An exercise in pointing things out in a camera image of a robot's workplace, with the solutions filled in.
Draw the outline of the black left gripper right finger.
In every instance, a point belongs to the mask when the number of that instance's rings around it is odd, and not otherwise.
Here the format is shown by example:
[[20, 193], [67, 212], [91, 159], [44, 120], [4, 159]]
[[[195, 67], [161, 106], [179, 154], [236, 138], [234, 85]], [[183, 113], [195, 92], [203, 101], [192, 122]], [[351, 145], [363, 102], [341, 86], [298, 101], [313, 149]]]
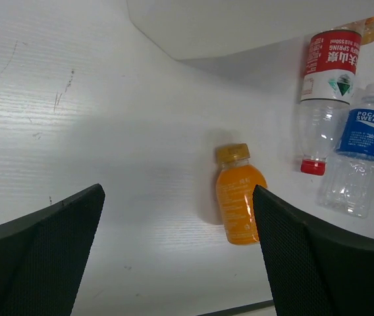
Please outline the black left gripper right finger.
[[261, 186], [253, 207], [277, 315], [374, 315], [374, 239]]

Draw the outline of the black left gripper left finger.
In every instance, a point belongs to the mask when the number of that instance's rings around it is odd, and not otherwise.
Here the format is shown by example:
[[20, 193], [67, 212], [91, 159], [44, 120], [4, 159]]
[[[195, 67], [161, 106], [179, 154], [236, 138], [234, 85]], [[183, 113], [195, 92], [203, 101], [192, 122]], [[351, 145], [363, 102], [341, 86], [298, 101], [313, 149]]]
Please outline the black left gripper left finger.
[[105, 192], [95, 184], [0, 224], [0, 315], [70, 315]]

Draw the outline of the orange juice bottle plain label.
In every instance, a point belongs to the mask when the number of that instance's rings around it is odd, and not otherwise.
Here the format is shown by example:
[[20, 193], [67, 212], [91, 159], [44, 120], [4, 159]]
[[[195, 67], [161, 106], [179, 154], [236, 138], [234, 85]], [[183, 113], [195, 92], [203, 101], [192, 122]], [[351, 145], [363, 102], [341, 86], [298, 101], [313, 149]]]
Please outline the orange juice bottle plain label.
[[267, 187], [263, 174], [250, 164], [247, 144], [230, 144], [217, 149], [219, 175], [215, 189], [227, 240], [237, 246], [256, 244], [259, 235], [254, 216], [253, 192]]

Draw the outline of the blue label Pocari Sweat bottle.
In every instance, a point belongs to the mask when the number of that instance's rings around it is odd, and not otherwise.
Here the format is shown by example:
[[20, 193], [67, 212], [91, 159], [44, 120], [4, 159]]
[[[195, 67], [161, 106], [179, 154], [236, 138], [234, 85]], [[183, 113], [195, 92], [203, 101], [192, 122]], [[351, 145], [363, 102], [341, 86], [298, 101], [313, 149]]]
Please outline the blue label Pocari Sweat bottle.
[[328, 164], [317, 203], [328, 209], [366, 218], [374, 176], [374, 83], [353, 105]]

